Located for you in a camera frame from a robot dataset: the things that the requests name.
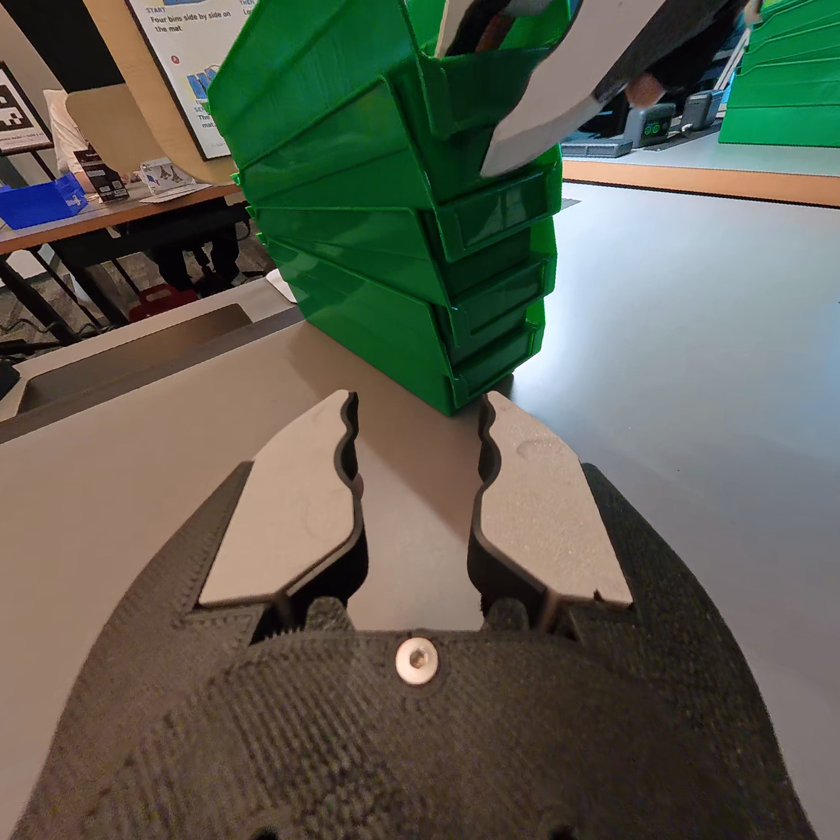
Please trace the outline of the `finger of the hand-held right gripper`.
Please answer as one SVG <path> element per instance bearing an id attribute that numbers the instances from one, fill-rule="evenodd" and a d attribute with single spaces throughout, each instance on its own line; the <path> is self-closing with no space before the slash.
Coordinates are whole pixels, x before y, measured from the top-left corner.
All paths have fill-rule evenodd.
<path id="1" fill-rule="evenodd" d="M 595 94 L 662 1 L 585 1 L 548 57 L 532 72 L 518 104 L 499 121 L 483 160 L 485 178 L 513 172 L 598 113 Z"/>
<path id="2" fill-rule="evenodd" d="M 499 49 L 513 26 L 518 6 L 516 1 L 447 1 L 435 58 Z"/>

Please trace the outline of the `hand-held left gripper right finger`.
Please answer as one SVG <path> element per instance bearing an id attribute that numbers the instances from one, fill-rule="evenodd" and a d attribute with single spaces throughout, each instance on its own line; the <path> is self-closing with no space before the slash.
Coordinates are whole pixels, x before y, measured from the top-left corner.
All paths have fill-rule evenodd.
<path id="1" fill-rule="evenodd" d="M 483 616 L 518 602 L 531 628 L 551 631 L 571 606 L 630 609 L 630 586 L 573 449 L 499 392 L 481 397 L 478 430 L 467 571 Z"/>

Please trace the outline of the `grey flat case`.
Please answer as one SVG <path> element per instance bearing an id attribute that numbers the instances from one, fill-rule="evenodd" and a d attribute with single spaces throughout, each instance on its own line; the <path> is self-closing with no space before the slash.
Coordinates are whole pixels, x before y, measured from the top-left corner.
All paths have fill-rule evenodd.
<path id="1" fill-rule="evenodd" d="M 590 133 L 576 132 L 560 144 L 563 158 L 614 160 L 630 154 L 634 141 L 619 135 L 603 138 Z"/>

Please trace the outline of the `black printed card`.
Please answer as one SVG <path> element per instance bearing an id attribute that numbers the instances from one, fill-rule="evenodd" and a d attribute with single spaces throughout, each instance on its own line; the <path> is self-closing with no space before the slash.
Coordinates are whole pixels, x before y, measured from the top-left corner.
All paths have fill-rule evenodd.
<path id="1" fill-rule="evenodd" d="M 91 146 L 73 153 L 91 183 L 93 191 L 104 204 L 128 200 L 130 194 L 119 173 L 109 167 Z"/>

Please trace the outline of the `green plastic bin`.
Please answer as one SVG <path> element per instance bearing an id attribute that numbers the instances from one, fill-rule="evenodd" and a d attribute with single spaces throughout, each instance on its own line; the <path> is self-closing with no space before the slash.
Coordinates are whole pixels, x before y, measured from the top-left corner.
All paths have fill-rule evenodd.
<path id="1" fill-rule="evenodd" d="M 434 56 L 444 2 L 259 2 L 209 105 L 253 207 L 431 208 L 487 187 L 490 137 L 568 22 Z"/>
<path id="2" fill-rule="evenodd" d="M 429 211 L 408 208 L 247 206 L 283 278 L 344 291 L 398 292 L 439 310 L 465 347 L 522 316 L 553 288 L 553 219 L 493 234 L 447 259 Z"/>
<path id="3" fill-rule="evenodd" d="M 484 124 L 435 137 L 419 79 L 381 77 L 257 162 L 239 165 L 234 182 L 255 209 L 426 214 L 455 261 L 560 208 L 556 156 L 507 175 L 480 174 L 491 135 Z"/>
<path id="4" fill-rule="evenodd" d="M 455 341 L 454 310 L 258 235 L 312 326 L 452 416 L 539 351 L 544 308 L 525 301 Z"/>

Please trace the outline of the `blue plastic bin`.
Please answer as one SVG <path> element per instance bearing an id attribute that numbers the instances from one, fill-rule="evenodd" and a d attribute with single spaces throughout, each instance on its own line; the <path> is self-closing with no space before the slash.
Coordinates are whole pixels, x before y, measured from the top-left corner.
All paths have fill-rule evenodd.
<path id="1" fill-rule="evenodd" d="M 87 205 L 86 194 L 71 172 L 53 182 L 1 187 L 1 219 L 14 230 L 74 217 Z"/>

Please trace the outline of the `black and white marker poster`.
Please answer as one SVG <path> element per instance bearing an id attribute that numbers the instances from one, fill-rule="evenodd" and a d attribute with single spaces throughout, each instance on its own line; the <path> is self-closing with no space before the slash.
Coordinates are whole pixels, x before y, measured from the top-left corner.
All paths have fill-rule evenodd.
<path id="1" fill-rule="evenodd" d="M 53 147 L 46 123 L 1 62 L 1 155 L 30 154 Z"/>

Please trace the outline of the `grey device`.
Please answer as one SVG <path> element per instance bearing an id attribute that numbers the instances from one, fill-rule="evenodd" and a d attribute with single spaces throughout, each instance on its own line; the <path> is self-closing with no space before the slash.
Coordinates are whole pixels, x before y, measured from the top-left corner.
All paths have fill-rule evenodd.
<path id="1" fill-rule="evenodd" d="M 658 102 L 648 108 L 631 107 L 623 132 L 623 141 L 632 148 L 646 148 L 668 140 L 671 123 L 676 116 L 673 102 Z"/>
<path id="2" fill-rule="evenodd" d="M 708 129 L 716 120 L 724 90 L 700 91 L 690 95 L 681 115 L 681 134 L 697 133 Z"/>

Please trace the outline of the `stack of green bins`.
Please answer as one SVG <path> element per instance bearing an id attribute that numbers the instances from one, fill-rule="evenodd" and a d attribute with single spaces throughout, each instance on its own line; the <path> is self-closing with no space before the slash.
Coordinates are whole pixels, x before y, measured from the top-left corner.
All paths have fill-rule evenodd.
<path id="1" fill-rule="evenodd" d="M 719 141 L 839 147 L 839 2 L 764 3 L 734 75 Z"/>

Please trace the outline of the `clear acrylic sign holder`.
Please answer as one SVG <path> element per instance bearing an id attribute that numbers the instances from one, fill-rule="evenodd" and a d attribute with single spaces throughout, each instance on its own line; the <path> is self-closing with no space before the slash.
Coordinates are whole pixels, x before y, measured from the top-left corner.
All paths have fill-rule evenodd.
<path id="1" fill-rule="evenodd" d="M 165 157 L 142 162 L 138 173 L 149 191 L 140 199 L 143 204 L 165 203 L 212 186 L 197 181 Z"/>

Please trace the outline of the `brown wooden table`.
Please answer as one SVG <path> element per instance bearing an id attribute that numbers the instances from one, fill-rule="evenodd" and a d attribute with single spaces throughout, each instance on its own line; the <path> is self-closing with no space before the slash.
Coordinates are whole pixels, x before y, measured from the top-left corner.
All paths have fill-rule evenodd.
<path id="1" fill-rule="evenodd" d="M 186 239 L 209 238 L 217 229 L 250 219 L 245 197 L 235 184 L 207 185 L 204 189 L 163 203 L 130 201 L 100 205 L 77 216 L 48 224 L 2 233 L 2 282 L 30 315 L 26 320 L 39 333 L 48 333 L 59 346 L 78 343 L 97 333 L 99 323 L 74 330 L 66 320 L 11 267 L 7 258 L 17 251 L 36 252 L 48 245 L 88 294 L 107 323 L 129 323 L 123 311 L 90 274 L 90 267 L 132 256 L 158 245 Z"/>

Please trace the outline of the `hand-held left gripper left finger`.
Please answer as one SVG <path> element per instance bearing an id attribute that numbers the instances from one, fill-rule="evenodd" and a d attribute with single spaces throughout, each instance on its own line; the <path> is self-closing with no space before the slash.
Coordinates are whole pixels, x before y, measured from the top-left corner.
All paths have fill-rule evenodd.
<path id="1" fill-rule="evenodd" d="M 368 572 L 354 442 L 359 397 L 338 390 L 277 432 L 250 463 L 197 604 L 267 605 L 304 622 L 320 597 L 346 606 Z"/>

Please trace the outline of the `red bag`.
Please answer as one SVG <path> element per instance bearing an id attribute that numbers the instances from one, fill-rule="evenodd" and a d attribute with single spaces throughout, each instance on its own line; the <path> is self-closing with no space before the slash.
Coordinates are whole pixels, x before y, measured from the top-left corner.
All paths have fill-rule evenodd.
<path id="1" fill-rule="evenodd" d="M 140 322 L 199 299 L 194 289 L 177 290 L 171 284 L 160 283 L 140 292 L 138 302 L 129 311 L 129 322 Z"/>

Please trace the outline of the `wood-edged white table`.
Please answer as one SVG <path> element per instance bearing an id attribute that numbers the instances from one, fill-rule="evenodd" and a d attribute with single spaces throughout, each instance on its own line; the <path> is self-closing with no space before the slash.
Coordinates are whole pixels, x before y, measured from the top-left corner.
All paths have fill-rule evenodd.
<path id="1" fill-rule="evenodd" d="M 720 143 L 708 133 L 615 159 L 571 158 L 567 182 L 667 193 L 839 207 L 839 149 Z"/>

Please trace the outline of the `white instruction sheet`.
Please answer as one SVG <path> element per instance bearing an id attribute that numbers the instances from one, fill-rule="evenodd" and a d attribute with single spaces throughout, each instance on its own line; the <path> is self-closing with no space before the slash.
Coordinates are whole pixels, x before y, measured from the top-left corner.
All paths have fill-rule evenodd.
<path id="1" fill-rule="evenodd" d="M 203 161 L 229 155 L 208 92 L 257 1 L 126 1 Z"/>

